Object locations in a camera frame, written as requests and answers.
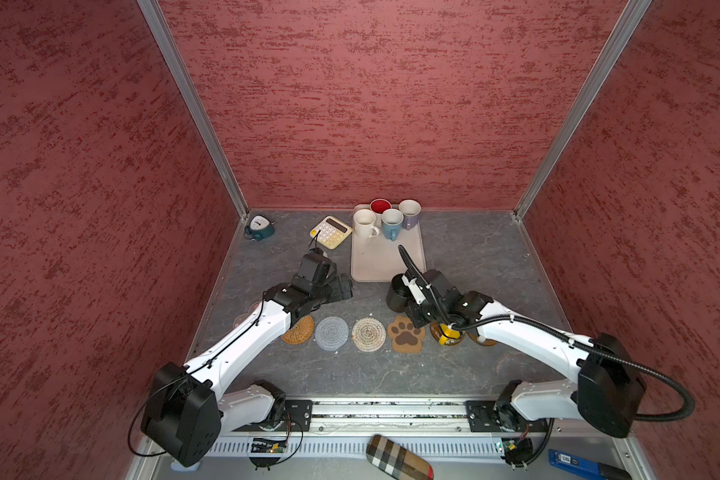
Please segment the black mug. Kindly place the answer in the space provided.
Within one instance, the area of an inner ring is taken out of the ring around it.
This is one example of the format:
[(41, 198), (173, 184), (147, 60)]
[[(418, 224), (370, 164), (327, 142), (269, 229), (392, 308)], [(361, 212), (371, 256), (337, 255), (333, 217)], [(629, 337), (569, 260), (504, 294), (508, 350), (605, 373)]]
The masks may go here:
[(404, 283), (405, 274), (395, 275), (390, 281), (386, 295), (386, 304), (396, 313), (404, 313), (408, 300), (411, 298), (410, 290)]

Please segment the woven rattan coaster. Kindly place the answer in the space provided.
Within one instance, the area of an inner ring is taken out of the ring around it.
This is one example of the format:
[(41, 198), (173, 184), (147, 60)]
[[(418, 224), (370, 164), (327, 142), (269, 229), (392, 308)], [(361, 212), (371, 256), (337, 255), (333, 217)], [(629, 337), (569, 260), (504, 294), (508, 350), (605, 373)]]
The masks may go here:
[(315, 330), (315, 321), (311, 315), (302, 317), (291, 329), (281, 336), (289, 345), (299, 345), (309, 341)]

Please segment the grey knitted coaster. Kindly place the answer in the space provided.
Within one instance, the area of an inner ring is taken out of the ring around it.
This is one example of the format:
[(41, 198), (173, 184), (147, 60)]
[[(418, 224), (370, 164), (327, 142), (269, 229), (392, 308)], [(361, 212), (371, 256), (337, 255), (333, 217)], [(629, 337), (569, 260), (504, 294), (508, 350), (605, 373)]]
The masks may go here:
[(321, 320), (314, 332), (315, 342), (325, 351), (337, 351), (349, 338), (347, 322), (340, 317), (331, 316)]

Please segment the paw shaped cork coaster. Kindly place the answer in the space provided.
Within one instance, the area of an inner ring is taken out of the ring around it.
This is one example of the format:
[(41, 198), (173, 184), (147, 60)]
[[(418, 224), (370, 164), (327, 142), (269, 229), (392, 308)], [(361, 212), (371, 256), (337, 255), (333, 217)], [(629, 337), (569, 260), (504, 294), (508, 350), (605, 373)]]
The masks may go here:
[(415, 327), (407, 316), (397, 315), (387, 326), (387, 336), (395, 352), (419, 354), (423, 349), (426, 331), (424, 328)]

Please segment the multicolour woven coaster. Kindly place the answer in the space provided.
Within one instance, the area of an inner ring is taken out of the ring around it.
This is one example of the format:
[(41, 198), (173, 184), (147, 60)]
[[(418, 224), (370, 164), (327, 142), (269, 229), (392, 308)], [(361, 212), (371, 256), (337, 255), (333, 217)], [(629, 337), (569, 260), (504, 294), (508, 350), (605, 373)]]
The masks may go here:
[(359, 319), (352, 329), (352, 340), (361, 352), (375, 352), (386, 340), (386, 328), (379, 320), (366, 317)]

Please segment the brown round coaster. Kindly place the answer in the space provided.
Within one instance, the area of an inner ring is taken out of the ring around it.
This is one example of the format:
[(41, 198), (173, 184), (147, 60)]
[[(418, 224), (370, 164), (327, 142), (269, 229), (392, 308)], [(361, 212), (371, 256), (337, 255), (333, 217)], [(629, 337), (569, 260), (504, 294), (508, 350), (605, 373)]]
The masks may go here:
[(487, 347), (487, 346), (494, 346), (494, 345), (497, 344), (497, 341), (491, 340), (491, 339), (487, 339), (487, 338), (485, 338), (485, 337), (483, 337), (483, 336), (480, 336), (478, 333), (475, 333), (475, 332), (473, 332), (473, 331), (470, 331), (470, 332), (468, 333), (468, 336), (469, 336), (469, 338), (470, 338), (472, 341), (474, 341), (476, 344), (478, 344), (478, 345), (480, 345), (480, 346), (485, 346), (485, 347)]

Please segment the pink flower coaster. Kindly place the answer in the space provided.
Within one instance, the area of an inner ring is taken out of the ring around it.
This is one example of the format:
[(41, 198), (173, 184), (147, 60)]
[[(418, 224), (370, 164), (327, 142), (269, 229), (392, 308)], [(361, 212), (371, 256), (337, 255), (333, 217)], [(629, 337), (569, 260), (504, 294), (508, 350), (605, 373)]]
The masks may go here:
[(244, 323), (249, 317), (256, 316), (258, 314), (259, 307), (260, 307), (259, 302), (252, 304), (246, 313), (240, 314), (235, 318), (235, 320), (233, 321), (232, 328), (235, 329), (238, 326), (240, 326), (242, 323)]

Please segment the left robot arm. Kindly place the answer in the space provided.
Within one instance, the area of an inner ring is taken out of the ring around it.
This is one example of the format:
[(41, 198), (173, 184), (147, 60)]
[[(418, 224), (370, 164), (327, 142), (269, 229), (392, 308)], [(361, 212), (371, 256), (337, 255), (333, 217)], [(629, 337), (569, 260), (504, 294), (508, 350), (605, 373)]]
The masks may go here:
[(324, 304), (353, 296), (347, 274), (303, 291), (281, 283), (262, 293), (253, 312), (204, 353), (183, 365), (166, 363), (155, 374), (140, 430), (184, 467), (198, 463), (222, 430), (264, 421), (275, 394), (253, 385), (227, 392), (265, 347)]

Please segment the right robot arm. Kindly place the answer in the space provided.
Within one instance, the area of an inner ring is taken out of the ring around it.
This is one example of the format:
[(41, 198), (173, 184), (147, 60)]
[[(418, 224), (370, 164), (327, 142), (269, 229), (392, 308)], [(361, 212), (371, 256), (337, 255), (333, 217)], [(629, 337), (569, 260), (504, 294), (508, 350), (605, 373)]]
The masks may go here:
[(465, 332), (481, 342), (507, 345), (561, 374), (556, 381), (511, 381), (487, 416), (501, 430), (519, 432), (537, 420), (573, 419), (611, 437), (628, 436), (645, 383), (614, 337), (573, 334), (536, 322), (480, 292), (462, 294), (437, 270), (407, 271), (401, 282), (414, 322), (439, 323), (449, 338)]

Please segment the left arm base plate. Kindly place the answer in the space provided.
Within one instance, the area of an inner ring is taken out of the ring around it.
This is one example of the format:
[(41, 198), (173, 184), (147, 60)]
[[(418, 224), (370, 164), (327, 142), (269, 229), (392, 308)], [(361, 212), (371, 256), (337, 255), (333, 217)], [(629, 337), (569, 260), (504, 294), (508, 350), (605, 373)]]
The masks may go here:
[(307, 432), (310, 430), (313, 406), (312, 400), (277, 399), (259, 428), (262, 431), (285, 432), (291, 427)]

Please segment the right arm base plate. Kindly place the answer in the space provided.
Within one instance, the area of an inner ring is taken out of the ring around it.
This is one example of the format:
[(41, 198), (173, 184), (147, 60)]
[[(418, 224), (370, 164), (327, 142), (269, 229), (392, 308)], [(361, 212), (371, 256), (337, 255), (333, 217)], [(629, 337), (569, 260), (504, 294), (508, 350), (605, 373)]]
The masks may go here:
[(527, 420), (506, 402), (470, 400), (465, 408), (473, 433), (541, 433), (548, 429), (546, 420)]

